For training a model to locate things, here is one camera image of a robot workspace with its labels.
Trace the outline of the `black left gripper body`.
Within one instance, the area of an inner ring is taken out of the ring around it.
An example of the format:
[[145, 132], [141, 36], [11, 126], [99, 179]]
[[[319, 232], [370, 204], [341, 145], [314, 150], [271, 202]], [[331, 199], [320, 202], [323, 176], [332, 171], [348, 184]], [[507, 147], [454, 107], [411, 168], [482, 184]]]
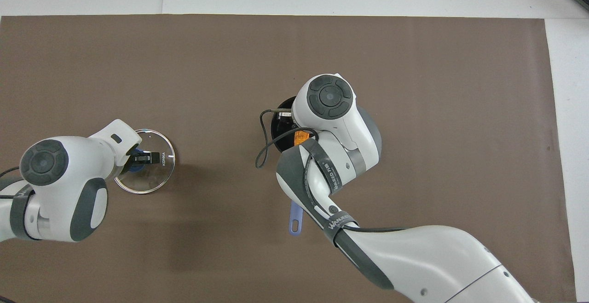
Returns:
[[130, 155], [129, 155], [129, 157], [128, 157], [128, 159], [127, 159], [124, 167], [121, 170], [121, 175], [123, 175], [124, 173], [127, 173], [131, 169], [131, 167], [133, 167], [135, 165], [135, 158], [136, 158], [136, 156], [138, 154], [139, 154], [139, 150], [138, 149], [134, 149], [130, 153]]

